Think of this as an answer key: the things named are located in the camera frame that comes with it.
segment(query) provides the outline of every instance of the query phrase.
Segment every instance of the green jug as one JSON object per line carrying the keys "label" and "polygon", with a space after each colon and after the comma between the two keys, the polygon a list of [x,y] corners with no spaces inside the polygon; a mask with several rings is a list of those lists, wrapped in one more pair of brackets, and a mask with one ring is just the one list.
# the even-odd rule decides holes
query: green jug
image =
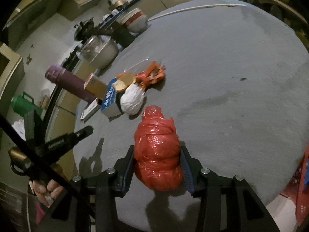
{"label": "green jug", "polygon": [[23,95],[14,95],[11,101],[13,111],[20,115],[21,117],[25,117],[25,115],[31,111],[35,110],[38,115],[41,116],[43,109],[40,107],[36,106],[34,103],[34,99],[26,92],[23,92]]}

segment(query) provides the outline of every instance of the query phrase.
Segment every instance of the tabletop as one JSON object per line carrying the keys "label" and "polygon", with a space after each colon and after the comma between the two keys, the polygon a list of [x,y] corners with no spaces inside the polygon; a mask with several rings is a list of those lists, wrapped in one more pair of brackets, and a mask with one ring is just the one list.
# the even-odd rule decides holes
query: tabletop
{"label": "tabletop", "polygon": [[[267,12],[235,0],[195,0],[160,14],[204,4],[245,6],[183,11],[152,20],[100,77],[108,83],[150,58],[166,66],[163,83],[146,104],[173,117],[191,156],[221,176],[244,176],[264,204],[294,173],[308,138],[308,52],[294,31]],[[141,115],[108,119],[100,111],[85,124],[93,134],[73,149],[79,173],[112,167],[134,144]],[[199,199],[180,187],[154,193],[134,176],[117,198],[119,219],[145,231],[194,231]]]}

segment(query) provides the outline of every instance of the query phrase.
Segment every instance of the metal screw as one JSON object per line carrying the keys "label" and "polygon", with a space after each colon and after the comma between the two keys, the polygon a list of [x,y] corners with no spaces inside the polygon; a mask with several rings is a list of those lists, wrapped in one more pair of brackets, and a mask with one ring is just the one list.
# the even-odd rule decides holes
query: metal screw
{"label": "metal screw", "polygon": [[242,181],[244,178],[240,175],[235,175],[236,180]]}
{"label": "metal screw", "polygon": [[73,176],[73,177],[72,177],[72,180],[73,180],[74,182],[78,182],[78,181],[81,180],[81,176],[80,176],[80,175]]}
{"label": "metal screw", "polygon": [[116,169],[114,169],[113,167],[106,169],[106,173],[108,173],[108,174],[113,174],[115,172],[116,172]]}
{"label": "metal screw", "polygon": [[211,171],[210,171],[208,168],[206,168],[206,167],[202,168],[200,171],[202,172],[202,174],[208,174],[208,173],[211,172]]}

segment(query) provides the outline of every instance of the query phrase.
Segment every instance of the white ball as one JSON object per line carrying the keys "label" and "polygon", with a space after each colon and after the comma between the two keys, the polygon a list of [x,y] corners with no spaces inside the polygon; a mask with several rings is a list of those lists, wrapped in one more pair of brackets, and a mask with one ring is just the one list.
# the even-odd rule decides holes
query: white ball
{"label": "white ball", "polygon": [[143,104],[144,94],[137,84],[131,84],[120,98],[120,107],[123,112],[128,115],[137,114]]}

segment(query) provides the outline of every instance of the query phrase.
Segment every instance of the purple thermos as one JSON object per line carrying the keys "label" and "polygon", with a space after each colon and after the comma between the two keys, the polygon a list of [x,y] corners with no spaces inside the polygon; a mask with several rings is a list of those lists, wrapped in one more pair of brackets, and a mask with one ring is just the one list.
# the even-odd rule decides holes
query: purple thermos
{"label": "purple thermos", "polygon": [[88,103],[92,103],[95,100],[95,95],[84,89],[85,82],[60,65],[51,65],[46,71],[45,77],[52,83]]}

